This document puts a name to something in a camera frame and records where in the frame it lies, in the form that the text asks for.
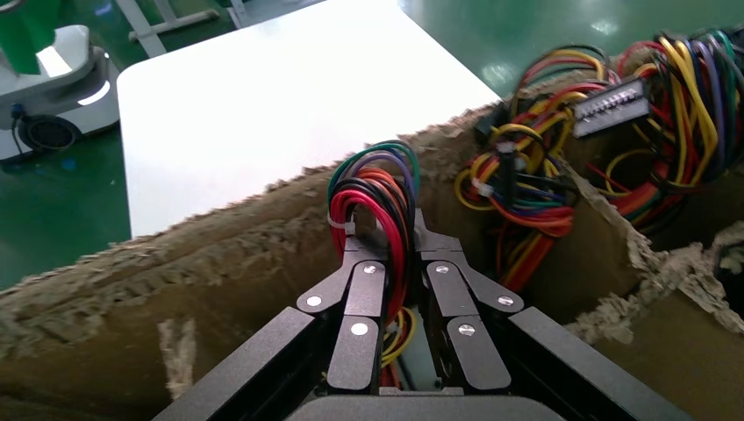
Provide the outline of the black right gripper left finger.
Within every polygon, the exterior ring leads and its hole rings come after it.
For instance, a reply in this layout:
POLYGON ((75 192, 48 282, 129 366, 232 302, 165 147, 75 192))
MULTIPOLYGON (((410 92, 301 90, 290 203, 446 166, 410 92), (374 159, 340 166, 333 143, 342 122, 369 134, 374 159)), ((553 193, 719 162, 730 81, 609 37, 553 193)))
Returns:
POLYGON ((354 231, 343 229, 340 267, 304 292, 299 310, 329 324, 331 355, 326 370, 334 393, 374 393, 379 386, 387 254, 354 231))

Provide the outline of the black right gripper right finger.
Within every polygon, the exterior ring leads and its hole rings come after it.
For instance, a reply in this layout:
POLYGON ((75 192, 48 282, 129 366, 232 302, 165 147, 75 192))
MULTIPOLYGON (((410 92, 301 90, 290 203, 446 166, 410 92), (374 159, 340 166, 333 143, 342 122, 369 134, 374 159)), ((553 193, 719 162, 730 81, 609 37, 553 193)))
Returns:
POLYGON ((415 210, 415 240, 422 318, 442 386, 468 393, 507 390, 512 377, 488 323, 522 311, 524 300, 472 268, 461 242, 427 228, 421 209, 415 210))

